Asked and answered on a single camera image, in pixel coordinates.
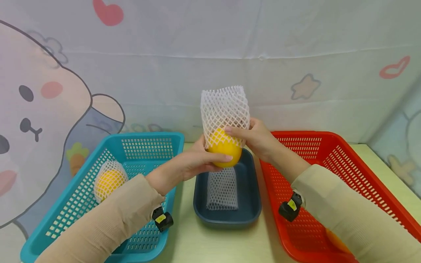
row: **red plastic basket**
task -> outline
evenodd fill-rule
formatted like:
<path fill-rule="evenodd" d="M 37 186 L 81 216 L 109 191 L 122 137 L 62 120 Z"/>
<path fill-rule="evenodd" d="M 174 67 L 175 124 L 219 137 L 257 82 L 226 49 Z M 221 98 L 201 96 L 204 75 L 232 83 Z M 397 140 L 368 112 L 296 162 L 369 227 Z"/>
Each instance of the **red plastic basket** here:
<path fill-rule="evenodd" d="M 421 226 L 342 137 L 316 131 L 272 134 L 310 164 L 319 164 L 334 172 L 421 241 Z M 286 252 L 303 263 L 357 263 L 352 255 L 341 252 L 328 241 L 325 228 L 307 211 L 302 210 L 292 223 L 279 215 L 281 203 L 292 196 L 291 186 L 273 166 L 262 161 L 261 166 L 278 233 Z"/>

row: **hand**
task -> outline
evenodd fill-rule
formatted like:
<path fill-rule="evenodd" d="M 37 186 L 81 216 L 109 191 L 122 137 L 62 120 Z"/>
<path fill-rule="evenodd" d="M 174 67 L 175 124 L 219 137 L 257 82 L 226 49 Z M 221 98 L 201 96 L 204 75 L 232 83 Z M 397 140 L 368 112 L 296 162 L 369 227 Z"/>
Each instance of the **hand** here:
<path fill-rule="evenodd" d="M 250 150 L 264 162 L 272 162 L 279 147 L 284 147 L 258 119 L 250 118 L 250 130 L 237 127 L 225 127 L 225 132 L 232 136 L 246 140 Z"/>
<path fill-rule="evenodd" d="M 272 164 L 290 183 L 310 167 L 306 160 L 273 137 L 261 120 L 251 118 L 250 128 L 225 127 L 225 133 L 245 139 L 246 145 L 257 157 Z"/>
<path fill-rule="evenodd" d="M 205 137 L 202 134 L 193 146 L 182 154 L 169 161 L 176 164 L 183 181 L 187 181 L 200 173 L 219 172 L 222 168 L 216 167 L 214 162 L 229 162 L 232 156 L 210 153 L 205 150 Z"/>
<path fill-rule="evenodd" d="M 162 196 L 166 195 L 181 181 L 187 181 L 200 173 L 218 172 L 214 162 L 229 162 L 232 156 L 210 153 L 205 150 L 202 135 L 187 151 L 175 156 L 146 176 L 149 184 Z"/>

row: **table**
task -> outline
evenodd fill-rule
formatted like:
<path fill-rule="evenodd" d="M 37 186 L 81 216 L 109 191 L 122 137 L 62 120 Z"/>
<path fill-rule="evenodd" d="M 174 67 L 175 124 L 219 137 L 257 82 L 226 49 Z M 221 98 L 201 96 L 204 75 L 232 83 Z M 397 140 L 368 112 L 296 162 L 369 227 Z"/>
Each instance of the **table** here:
<path fill-rule="evenodd" d="M 364 144 L 351 145 L 369 168 L 421 223 L 421 200 Z M 167 246 L 153 263 L 294 263 L 280 244 L 270 210 L 260 162 L 255 158 L 262 202 L 256 223 L 243 230 L 215 230 L 202 225 L 193 210 L 195 179 L 177 187 Z"/>

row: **beige sleeve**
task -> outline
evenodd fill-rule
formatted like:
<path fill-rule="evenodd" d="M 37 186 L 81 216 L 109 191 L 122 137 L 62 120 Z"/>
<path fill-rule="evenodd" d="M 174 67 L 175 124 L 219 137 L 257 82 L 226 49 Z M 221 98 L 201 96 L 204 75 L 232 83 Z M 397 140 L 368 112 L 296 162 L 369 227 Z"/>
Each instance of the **beige sleeve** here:
<path fill-rule="evenodd" d="M 375 204 L 319 165 L 292 184 L 305 209 L 335 233 L 360 263 L 419 263 L 421 244 Z"/>
<path fill-rule="evenodd" d="M 103 263 L 164 200 L 138 175 L 63 232 L 35 263 Z"/>

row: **yellow label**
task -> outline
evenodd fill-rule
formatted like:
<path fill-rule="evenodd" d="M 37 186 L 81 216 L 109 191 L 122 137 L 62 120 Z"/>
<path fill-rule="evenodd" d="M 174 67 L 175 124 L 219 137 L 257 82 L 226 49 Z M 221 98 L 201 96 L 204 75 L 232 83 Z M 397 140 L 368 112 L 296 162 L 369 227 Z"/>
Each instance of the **yellow label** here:
<path fill-rule="evenodd" d="M 297 206 L 295 205 L 295 202 L 292 199 L 288 202 L 288 205 L 292 208 L 292 210 L 297 210 Z"/>
<path fill-rule="evenodd" d="M 162 215 L 158 216 L 158 217 L 157 217 L 157 219 L 155 219 L 155 221 L 156 221 L 158 224 L 160 224 L 160 223 L 161 223 L 162 221 L 164 221 L 166 218 L 167 218 L 167 217 L 166 217 L 164 214 L 162 214 Z"/>

